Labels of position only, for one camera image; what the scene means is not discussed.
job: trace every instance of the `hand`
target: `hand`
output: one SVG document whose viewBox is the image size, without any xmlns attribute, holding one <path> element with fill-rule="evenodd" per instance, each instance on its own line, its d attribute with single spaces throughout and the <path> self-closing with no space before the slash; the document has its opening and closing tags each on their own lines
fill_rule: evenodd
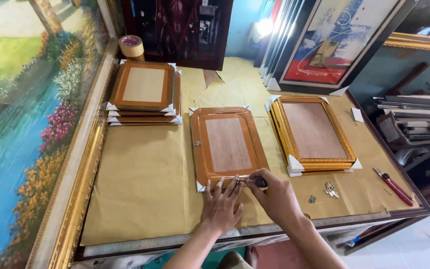
<svg viewBox="0 0 430 269">
<path fill-rule="evenodd" d="M 235 201 L 243 186 L 241 182 L 237 182 L 238 175 L 232 179 L 222 194 L 224 179 L 218 181 L 213 196 L 210 193 L 210 180 L 207 181 L 204 192 L 204 208 L 200 217 L 200 226 L 213 230 L 218 233 L 218 236 L 233 228 L 243 213 L 242 203 L 237 206 L 235 212 L 233 211 Z"/>
<path fill-rule="evenodd" d="M 247 182 L 247 186 L 260 202 L 268 217 L 282 229 L 296 222 L 300 217 L 304 217 L 290 181 L 279 180 L 265 168 L 254 171 L 249 177 L 251 179 L 263 178 L 267 181 L 268 188 L 265 191 L 260 190 L 251 182 Z"/>
</svg>

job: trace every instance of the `metal ruler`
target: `metal ruler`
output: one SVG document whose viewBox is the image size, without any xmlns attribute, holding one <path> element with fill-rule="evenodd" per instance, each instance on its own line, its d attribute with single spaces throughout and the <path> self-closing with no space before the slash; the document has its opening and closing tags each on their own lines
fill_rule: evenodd
<svg viewBox="0 0 430 269">
<path fill-rule="evenodd" d="M 391 214 L 385 211 L 385 212 L 379 212 L 379 213 L 352 215 L 352 216 L 345 216 L 345 217 L 316 219 L 316 220 L 312 220 L 312 222 L 315 227 L 337 225 L 337 224 L 338 225 L 346 224 L 349 226 L 350 223 L 376 220 L 376 219 L 382 219 L 387 217 L 391 217 Z M 283 232 L 283 230 L 277 224 L 249 226 L 249 227 L 231 229 L 227 233 L 221 235 L 219 239 L 233 238 L 233 237 L 246 236 L 246 235 L 269 234 L 269 233 L 276 233 L 276 232 Z M 192 234 L 174 235 L 174 236 L 164 236 L 164 237 L 142 239 L 142 240 L 135 240 L 135 241 L 111 243 L 111 244 L 104 244 L 104 245 L 87 246 L 84 249 L 84 257 L 183 245 L 188 241 L 188 239 L 190 239 L 191 236 Z"/>
</svg>

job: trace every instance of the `left hand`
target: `left hand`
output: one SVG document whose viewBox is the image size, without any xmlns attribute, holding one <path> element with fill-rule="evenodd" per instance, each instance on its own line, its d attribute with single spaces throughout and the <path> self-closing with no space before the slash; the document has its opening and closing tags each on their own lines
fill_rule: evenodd
<svg viewBox="0 0 430 269">
<path fill-rule="evenodd" d="M 236 175 L 222 194 L 224 178 L 218 181 L 215 192 L 210 193 L 210 180 L 207 181 L 204 192 L 204 208 L 200 216 L 200 226 L 218 233 L 218 236 L 233 228 L 243 214 L 243 204 L 239 204 L 234 212 L 235 201 L 242 189 L 243 183 L 237 182 Z"/>
</svg>

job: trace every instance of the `screwdriver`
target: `screwdriver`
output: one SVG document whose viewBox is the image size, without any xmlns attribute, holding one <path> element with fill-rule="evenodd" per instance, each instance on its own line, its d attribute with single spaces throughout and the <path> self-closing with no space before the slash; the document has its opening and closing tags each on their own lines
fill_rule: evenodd
<svg viewBox="0 0 430 269">
<path fill-rule="evenodd" d="M 263 178 L 255 178 L 254 180 L 250 179 L 250 178 L 246 178 L 244 180 L 237 180 L 237 182 L 251 182 L 253 183 L 255 186 L 259 187 L 259 188 L 266 188 L 268 187 L 268 183 L 266 180 L 264 180 Z"/>
</svg>

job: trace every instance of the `red floor mat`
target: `red floor mat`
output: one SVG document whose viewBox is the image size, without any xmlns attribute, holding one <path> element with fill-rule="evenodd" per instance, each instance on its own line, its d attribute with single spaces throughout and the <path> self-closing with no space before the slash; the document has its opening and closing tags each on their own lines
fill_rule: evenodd
<svg viewBox="0 0 430 269">
<path fill-rule="evenodd" d="M 256 269 L 308 269 L 298 248 L 290 240 L 256 248 L 259 254 Z"/>
</svg>

